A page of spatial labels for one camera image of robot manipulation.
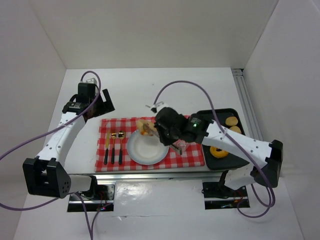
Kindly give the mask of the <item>pale bagel half with hole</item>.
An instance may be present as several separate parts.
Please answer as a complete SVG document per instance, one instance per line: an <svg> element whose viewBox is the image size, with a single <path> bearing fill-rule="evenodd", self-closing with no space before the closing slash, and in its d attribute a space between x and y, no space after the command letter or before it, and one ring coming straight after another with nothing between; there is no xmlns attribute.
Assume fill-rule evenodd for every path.
<svg viewBox="0 0 320 240"><path fill-rule="evenodd" d="M154 123L145 119L138 119L136 127L143 136L153 136L157 132Z"/></svg>

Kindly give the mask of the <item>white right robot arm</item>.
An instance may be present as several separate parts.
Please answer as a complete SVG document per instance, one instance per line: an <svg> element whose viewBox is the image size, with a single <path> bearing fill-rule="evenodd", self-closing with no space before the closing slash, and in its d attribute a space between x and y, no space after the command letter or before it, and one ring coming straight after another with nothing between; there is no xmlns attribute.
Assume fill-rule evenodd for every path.
<svg viewBox="0 0 320 240"><path fill-rule="evenodd" d="M220 182L226 187L237 190L254 183L269 188L278 186L283 162L281 141L256 140L197 113L185 117L163 102L153 105L151 111L155 113L154 125L163 145L182 140L216 147L247 161L247 165L222 174Z"/></svg>

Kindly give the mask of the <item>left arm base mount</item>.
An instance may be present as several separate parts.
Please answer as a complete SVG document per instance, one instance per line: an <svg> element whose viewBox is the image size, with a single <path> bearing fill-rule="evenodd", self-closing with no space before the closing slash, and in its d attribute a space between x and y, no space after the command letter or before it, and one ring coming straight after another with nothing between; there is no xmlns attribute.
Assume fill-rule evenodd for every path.
<svg viewBox="0 0 320 240"><path fill-rule="evenodd" d="M89 213L112 212L116 193L116 182L98 175L71 174L71 191L79 195L68 197L67 212Z"/></svg>

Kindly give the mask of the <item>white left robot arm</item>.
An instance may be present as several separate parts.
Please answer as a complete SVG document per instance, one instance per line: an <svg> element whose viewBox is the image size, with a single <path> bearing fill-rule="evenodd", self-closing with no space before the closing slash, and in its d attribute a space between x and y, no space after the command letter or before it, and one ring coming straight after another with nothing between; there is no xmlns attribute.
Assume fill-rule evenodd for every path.
<svg viewBox="0 0 320 240"><path fill-rule="evenodd" d="M63 199L76 192L88 198L98 193L95 176L68 174L64 166L73 142L87 121L115 110L108 90L102 91L106 100L99 92L95 78L81 81L77 94L62 109L58 131L36 157L24 161L22 169L29 194Z"/></svg>

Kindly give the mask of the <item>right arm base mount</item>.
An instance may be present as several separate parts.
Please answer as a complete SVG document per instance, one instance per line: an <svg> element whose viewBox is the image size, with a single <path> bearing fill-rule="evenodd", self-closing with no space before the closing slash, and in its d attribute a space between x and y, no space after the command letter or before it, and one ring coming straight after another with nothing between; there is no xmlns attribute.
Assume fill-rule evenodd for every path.
<svg viewBox="0 0 320 240"><path fill-rule="evenodd" d="M245 186L237 190L222 185L216 177L201 178L205 210L227 210L250 208L248 191Z"/></svg>

